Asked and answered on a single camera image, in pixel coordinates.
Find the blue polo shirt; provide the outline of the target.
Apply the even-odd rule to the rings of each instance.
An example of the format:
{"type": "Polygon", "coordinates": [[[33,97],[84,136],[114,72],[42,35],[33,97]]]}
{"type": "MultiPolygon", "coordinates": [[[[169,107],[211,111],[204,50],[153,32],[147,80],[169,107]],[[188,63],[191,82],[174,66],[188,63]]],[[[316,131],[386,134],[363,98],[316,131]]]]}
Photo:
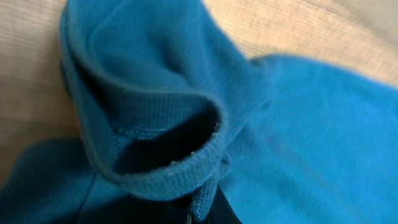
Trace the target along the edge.
{"type": "Polygon", "coordinates": [[[396,223],[397,90],[246,59],[201,1],[68,1],[77,138],[26,150],[2,223],[396,223]]]}

